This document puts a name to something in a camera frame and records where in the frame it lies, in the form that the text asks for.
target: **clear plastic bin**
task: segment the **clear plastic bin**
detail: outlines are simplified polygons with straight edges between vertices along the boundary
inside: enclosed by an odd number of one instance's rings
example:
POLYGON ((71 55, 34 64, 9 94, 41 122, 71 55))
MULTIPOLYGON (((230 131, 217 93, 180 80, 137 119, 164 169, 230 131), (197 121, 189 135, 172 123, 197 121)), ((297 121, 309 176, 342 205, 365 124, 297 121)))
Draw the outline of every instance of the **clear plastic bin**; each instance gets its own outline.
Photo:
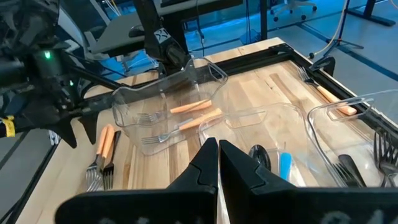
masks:
POLYGON ((216 109, 223 111, 223 95, 218 92, 227 79, 225 72, 215 64, 205 58, 197 58, 190 60, 181 72, 144 87, 119 88, 113 92, 116 125, 145 155, 158 153, 196 134, 201 123, 197 119, 216 109), (155 119, 143 119, 143 114, 155 119), (190 121, 195 121, 196 125, 173 132, 166 141, 144 141, 145 138, 171 133, 190 121))
POLYGON ((353 158, 368 187, 380 186, 384 176, 374 162, 374 133, 375 130, 377 133, 387 131, 392 139, 398 139, 398 126, 395 123, 398 121, 398 90, 371 93, 318 106, 309 112, 307 119, 310 124, 310 144, 315 147, 313 155, 322 157, 322 161, 314 160, 319 168, 316 178, 322 180, 324 186, 346 187, 343 179, 331 168, 332 164, 339 162, 338 156, 341 154, 353 158), (358 105, 363 110, 353 116, 339 112, 339 108, 348 105, 358 105), (364 121, 374 122, 373 128, 364 121))
POLYGON ((277 175, 280 154, 289 152, 293 157, 289 181, 298 187, 318 186, 307 162, 305 120, 296 106, 277 103, 220 115, 203 122, 199 133, 202 144, 210 137, 226 139, 246 154, 253 145, 263 146, 277 175))

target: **wooden table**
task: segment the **wooden table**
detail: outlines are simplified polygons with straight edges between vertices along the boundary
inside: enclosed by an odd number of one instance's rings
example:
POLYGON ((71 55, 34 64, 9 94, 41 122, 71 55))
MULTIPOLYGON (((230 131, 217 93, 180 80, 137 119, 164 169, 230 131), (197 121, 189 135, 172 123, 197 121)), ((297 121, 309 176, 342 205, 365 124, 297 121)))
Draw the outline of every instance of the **wooden table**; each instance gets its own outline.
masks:
MULTIPOLYGON (((279 38, 273 38, 210 55, 207 58, 212 62, 219 62, 281 43, 283 41, 279 38)), ((122 79, 120 82, 133 85, 154 78, 157 78, 156 74, 144 73, 122 79)), ((313 87, 299 80, 296 66, 292 62, 282 62, 234 75, 229 78, 228 82, 234 89, 229 98, 235 109, 284 102, 291 103, 302 111, 308 112, 315 106, 326 103, 325 99, 313 87)), ((107 91, 109 89, 96 86, 87 93, 86 97, 107 91)), ((98 118, 97 136, 108 123, 114 125, 112 111, 102 111, 98 118)), ((77 137, 78 147, 72 149, 67 143, 61 141, 17 223, 53 223, 53 216, 57 207, 63 201, 82 191, 85 184, 85 171, 88 165, 93 162, 96 144, 91 145, 83 126, 77 120, 72 121, 72 126, 77 137)), ((199 148, 198 138, 193 138, 178 143, 172 150, 166 149, 153 156, 144 156, 130 145, 127 136, 122 135, 114 158, 116 164, 114 188, 166 188, 188 166, 199 148)))

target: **cutlery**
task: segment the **cutlery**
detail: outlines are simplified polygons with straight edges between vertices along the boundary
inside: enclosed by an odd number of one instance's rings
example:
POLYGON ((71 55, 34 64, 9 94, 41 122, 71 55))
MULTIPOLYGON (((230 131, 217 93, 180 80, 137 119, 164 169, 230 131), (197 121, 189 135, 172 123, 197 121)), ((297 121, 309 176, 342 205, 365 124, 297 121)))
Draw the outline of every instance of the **cutlery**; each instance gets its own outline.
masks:
POLYGON ((86 170, 86 187, 87 191, 94 191, 101 187, 103 181, 103 172, 101 170, 103 166, 102 155, 104 152, 109 152, 109 148, 112 145, 114 136, 114 128, 112 125, 106 125, 101 132, 99 137, 99 144, 95 155, 94 162, 88 166, 86 170))
MULTIPOLYGON (((179 106, 179 107, 173 108, 173 109, 170 110, 170 113, 176 114, 176 113, 183 113, 183 112, 187 112, 187 111, 202 110, 202 109, 208 108, 209 106, 211 106, 211 104, 212 104, 211 100, 201 100, 201 101, 197 101, 195 103, 190 103, 190 104, 187 104, 187 105, 183 105, 183 106, 179 106)), ((166 115, 167 115, 167 112, 158 111, 158 112, 155 112, 153 114, 138 113, 137 117, 142 122, 150 122, 151 123, 151 122, 158 121, 160 118, 163 118, 166 115)))
POLYGON ((190 129, 192 127, 198 126, 199 124, 201 124, 202 122, 204 122, 204 120, 214 117, 214 116, 218 116, 222 113, 222 111, 217 108, 215 110, 213 110, 210 113, 207 113, 199 118, 196 118, 194 120, 192 120, 191 122, 185 123, 183 125, 180 125, 179 127, 176 127, 173 131, 167 133, 167 134, 161 134, 158 136, 152 136, 152 137, 147 137, 147 138, 142 138, 141 139, 141 143, 142 144, 155 144, 155 143, 162 143, 167 141, 172 135, 179 133, 180 131, 184 131, 187 129, 190 129))
POLYGON ((396 187, 394 176, 398 173, 397 149, 390 144, 391 136, 387 133, 374 133, 373 156, 377 169, 384 175, 381 187, 386 187, 387 180, 391 186, 396 187))
POLYGON ((339 161, 348 169, 348 171, 354 175, 356 180, 359 181, 362 187, 366 187, 365 181, 363 180, 361 173, 359 172, 353 158, 350 155, 343 154, 338 156, 339 161))
MULTIPOLYGON (((303 82, 314 86, 330 103, 336 103, 336 102, 340 101, 339 98, 337 98, 335 95, 331 94, 327 89, 320 86, 315 80, 310 78, 307 74, 307 71, 305 71, 305 68, 299 67, 297 69, 297 71, 298 71, 300 78, 303 80, 303 82)), ((342 106, 342 107, 339 107, 338 110, 348 116, 356 114, 356 109, 352 108, 350 106, 342 106)))
POLYGON ((122 134, 121 131, 116 131, 113 137, 113 150, 111 155, 111 161, 109 162, 108 165, 105 166, 103 172, 104 190, 111 190, 113 188, 113 171, 114 171, 113 157, 121 134, 122 134))
POLYGON ((347 167, 345 167, 343 164, 332 164, 332 167, 348 187, 360 187, 354 175, 350 173, 347 167))
POLYGON ((293 157, 290 153, 283 152, 280 155, 279 176, 286 181, 289 181, 292 163, 293 163, 293 157))
POLYGON ((267 170, 271 171, 271 160, 264 147, 258 144, 254 145, 252 148, 250 148, 249 156, 267 168, 267 170))

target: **office chair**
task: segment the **office chair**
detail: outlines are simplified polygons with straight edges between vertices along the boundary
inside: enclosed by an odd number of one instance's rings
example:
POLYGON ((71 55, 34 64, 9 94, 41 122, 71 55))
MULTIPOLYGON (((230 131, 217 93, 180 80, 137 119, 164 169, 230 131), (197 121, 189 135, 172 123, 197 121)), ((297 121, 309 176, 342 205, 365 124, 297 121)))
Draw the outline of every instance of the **office chair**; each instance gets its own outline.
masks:
MULTIPOLYGON (((271 9, 270 13, 271 15, 274 15, 274 21, 278 21, 278 15, 282 13, 285 10, 290 10, 290 13, 293 13, 293 9, 298 8, 299 6, 312 6, 312 11, 316 11, 317 5, 312 2, 302 2, 302 1, 295 1, 295 0, 284 0, 284 5, 277 11, 274 12, 273 9, 271 9)), ((303 14, 301 15, 301 19, 305 20, 307 17, 303 14)))

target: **blue handle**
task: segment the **blue handle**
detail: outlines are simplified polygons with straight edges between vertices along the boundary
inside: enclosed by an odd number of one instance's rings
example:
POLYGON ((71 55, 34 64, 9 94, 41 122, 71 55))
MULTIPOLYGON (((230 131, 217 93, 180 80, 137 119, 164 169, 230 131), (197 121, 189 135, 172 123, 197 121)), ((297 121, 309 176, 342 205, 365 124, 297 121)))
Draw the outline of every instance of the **blue handle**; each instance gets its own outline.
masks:
POLYGON ((292 167, 293 157, 288 152, 280 155, 279 175, 282 179, 289 181, 290 168, 292 167))

